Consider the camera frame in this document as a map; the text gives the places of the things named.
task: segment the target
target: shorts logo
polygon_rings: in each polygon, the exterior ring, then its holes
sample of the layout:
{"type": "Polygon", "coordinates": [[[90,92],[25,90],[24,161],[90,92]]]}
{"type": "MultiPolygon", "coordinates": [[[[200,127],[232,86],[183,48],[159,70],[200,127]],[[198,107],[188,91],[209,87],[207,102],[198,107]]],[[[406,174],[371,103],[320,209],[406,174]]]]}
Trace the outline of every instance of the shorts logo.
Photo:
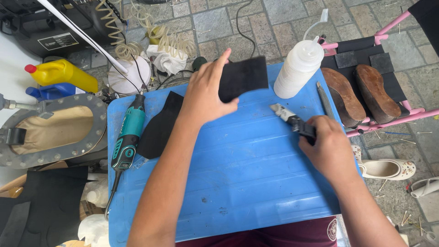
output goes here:
{"type": "Polygon", "coordinates": [[[327,233],[331,241],[335,241],[337,239],[337,219],[333,219],[329,223],[327,233]]]}

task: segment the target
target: teal rotary tool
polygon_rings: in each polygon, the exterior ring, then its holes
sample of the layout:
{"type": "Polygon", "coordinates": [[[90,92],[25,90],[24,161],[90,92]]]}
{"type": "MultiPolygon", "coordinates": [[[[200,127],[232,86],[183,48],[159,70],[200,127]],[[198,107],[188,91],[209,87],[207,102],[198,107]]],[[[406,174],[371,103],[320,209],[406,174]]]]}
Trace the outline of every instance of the teal rotary tool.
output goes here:
{"type": "Polygon", "coordinates": [[[134,155],[136,154],[137,144],[142,132],[145,121],[145,96],[143,92],[136,94],[136,98],[128,107],[123,117],[122,127],[120,128],[119,137],[114,146],[111,167],[116,171],[116,176],[111,189],[111,195],[108,199],[107,208],[105,209],[105,219],[108,221],[108,207],[117,190],[122,172],[131,167],[134,155]]]}

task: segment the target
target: white pole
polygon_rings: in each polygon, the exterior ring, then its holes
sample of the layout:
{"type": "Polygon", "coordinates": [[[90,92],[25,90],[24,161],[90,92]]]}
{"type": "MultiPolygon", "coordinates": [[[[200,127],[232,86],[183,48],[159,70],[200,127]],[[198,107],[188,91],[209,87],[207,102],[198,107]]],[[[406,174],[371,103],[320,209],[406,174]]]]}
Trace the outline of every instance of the white pole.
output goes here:
{"type": "Polygon", "coordinates": [[[75,23],[73,23],[70,19],[68,19],[66,16],[64,16],[61,12],[59,12],[52,4],[50,4],[47,0],[38,0],[40,4],[42,4],[46,9],[48,9],[50,12],[52,12],[56,17],[58,17],[62,22],[64,22],[71,30],[73,30],[76,34],[81,36],[87,43],[89,43],[93,48],[95,48],[97,51],[99,51],[102,55],[106,56],[111,63],[114,64],[122,73],[128,73],[128,70],[123,67],[114,57],[112,57],[106,50],[104,50],[100,45],[98,45],[96,42],[91,42],[92,40],[86,33],[81,33],[76,28],[80,29],[75,23]]]}

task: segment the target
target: blue plastic jug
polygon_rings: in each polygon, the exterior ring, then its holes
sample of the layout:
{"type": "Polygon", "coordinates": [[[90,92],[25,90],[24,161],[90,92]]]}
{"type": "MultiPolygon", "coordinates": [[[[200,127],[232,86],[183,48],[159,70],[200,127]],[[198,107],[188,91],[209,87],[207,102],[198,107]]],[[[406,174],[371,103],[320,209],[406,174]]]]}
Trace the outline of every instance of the blue plastic jug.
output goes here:
{"type": "Polygon", "coordinates": [[[52,84],[40,88],[28,87],[26,94],[35,97],[38,102],[46,99],[59,99],[75,94],[86,94],[88,92],[67,82],[52,84]]]}

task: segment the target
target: brown sole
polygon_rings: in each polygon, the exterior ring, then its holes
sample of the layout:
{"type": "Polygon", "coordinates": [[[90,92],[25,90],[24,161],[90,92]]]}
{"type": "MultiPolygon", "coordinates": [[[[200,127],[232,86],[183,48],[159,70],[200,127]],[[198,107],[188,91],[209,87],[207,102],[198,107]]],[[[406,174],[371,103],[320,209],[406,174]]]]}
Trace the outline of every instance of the brown sole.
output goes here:
{"type": "Polygon", "coordinates": [[[342,123],[346,127],[354,127],[362,123],[366,118],[366,112],[346,77],[330,68],[321,68],[321,70],[342,123]]]}
{"type": "Polygon", "coordinates": [[[383,77],[375,68],[360,64],[355,68],[355,76],[364,101],[377,123],[385,124],[401,115],[401,109],[385,92],[383,77]]]}

